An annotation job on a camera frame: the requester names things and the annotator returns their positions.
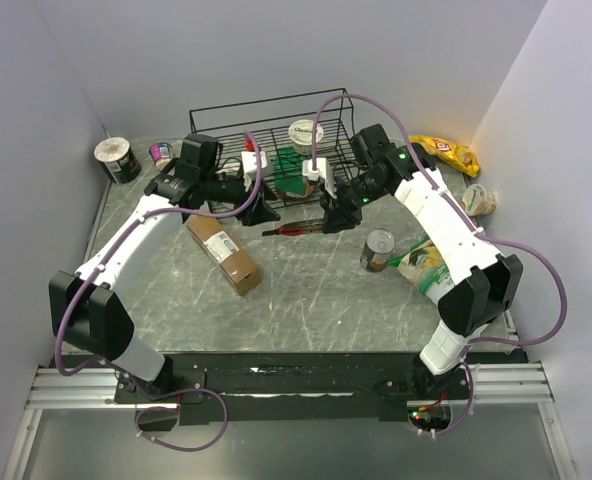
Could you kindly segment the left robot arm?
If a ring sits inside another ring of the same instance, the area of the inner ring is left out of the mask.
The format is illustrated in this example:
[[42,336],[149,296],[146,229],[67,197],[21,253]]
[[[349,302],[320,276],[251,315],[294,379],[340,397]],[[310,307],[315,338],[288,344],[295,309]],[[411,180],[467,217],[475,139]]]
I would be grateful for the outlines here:
[[190,134],[179,157],[172,159],[144,189],[135,210],[96,256],[73,273],[57,272],[49,282],[54,362],[63,376],[88,367],[83,362],[67,368],[62,347],[72,345],[128,374],[150,401],[167,399],[174,389],[173,361],[136,333],[122,300],[140,270],[165,239],[190,217],[210,217],[205,202],[233,205],[219,218],[235,217],[245,225],[279,220],[263,198],[262,151],[251,132],[248,155],[252,169],[223,180],[217,171],[223,146],[215,138]]

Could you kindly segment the brown cardboard express box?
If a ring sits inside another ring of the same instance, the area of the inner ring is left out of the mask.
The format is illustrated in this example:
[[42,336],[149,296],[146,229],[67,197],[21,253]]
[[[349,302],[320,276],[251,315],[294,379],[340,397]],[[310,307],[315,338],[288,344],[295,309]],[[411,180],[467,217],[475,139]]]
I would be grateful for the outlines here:
[[218,219],[190,216],[187,228],[207,256],[220,268],[239,296],[247,294],[262,281],[257,263],[224,229]]

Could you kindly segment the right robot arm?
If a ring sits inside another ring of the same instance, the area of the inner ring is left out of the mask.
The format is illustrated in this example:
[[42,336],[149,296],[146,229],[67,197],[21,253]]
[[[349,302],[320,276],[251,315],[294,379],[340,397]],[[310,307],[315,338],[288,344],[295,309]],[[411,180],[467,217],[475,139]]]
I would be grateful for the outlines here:
[[304,180],[320,184],[324,193],[324,233],[354,228],[365,205],[391,195],[419,222],[454,283],[438,300],[438,326],[413,362],[415,391],[432,399],[447,388],[466,346],[509,309],[523,265],[483,239],[435,162],[411,142],[396,146],[376,124],[356,134],[350,146],[361,171],[348,182],[336,180],[327,160],[318,155],[302,164]]

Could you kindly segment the red utility knife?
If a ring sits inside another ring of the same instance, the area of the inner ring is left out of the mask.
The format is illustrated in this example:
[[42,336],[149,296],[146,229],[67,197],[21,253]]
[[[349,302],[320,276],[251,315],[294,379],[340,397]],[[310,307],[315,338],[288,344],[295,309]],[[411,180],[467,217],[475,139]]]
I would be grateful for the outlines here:
[[315,221],[299,221],[280,225],[277,228],[266,230],[261,233],[263,237],[268,236],[300,236],[311,233],[321,233],[323,223]]

